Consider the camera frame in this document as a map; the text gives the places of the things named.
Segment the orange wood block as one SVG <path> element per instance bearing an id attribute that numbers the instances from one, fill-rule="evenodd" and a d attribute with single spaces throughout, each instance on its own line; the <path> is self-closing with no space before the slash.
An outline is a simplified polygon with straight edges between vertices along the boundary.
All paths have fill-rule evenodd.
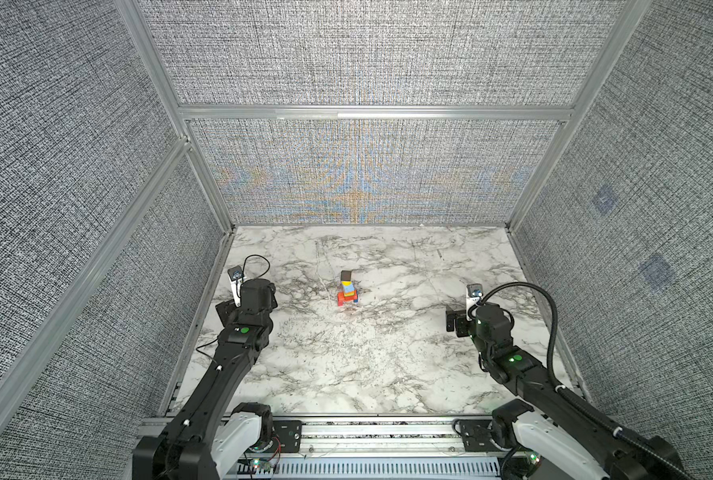
<path id="1" fill-rule="evenodd" d="M 342 307 L 346 305 L 346 303 L 357 303 L 358 302 L 358 294 L 350 294 L 346 295 L 344 292 L 338 293 L 338 297 L 336 297 L 336 301 L 338 302 L 338 307 Z"/>

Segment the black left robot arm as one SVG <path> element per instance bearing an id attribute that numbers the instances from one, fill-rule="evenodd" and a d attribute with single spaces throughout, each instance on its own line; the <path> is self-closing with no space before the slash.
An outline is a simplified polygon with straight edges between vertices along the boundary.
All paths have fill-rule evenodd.
<path id="1" fill-rule="evenodd" d="M 216 309 L 224 324 L 212 364 L 180 413 L 156 436 L 144 436 L 132 453 L 134 479 L 222 479 L 246 450 L 272 439 L 266 405 L 238 407 L 222 422 L 236 389 L 268 347 L 278 307 L 276 286 L 252 279 L 240 287 L 240 305 Z"/>

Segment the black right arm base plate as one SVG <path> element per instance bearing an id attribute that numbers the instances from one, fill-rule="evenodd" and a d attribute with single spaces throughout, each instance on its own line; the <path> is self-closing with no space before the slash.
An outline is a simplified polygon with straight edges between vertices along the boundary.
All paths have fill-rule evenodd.
<path id="1" fill-rule="evenodd" d="M 492 442 L 490 419 L 456 419 L 453 430 L 459 435 L 466 453 L 496 452 Z"/>

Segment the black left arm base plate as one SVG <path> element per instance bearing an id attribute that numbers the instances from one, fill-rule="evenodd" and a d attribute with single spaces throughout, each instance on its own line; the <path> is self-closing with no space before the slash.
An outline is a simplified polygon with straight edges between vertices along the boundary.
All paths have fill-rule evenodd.
<path id="1" fill-rule="evenodd" d="M 302 444 L 302 426 L 300 420 L 274 420 L 274 442 L 280 453 L 298 453 Z"/>

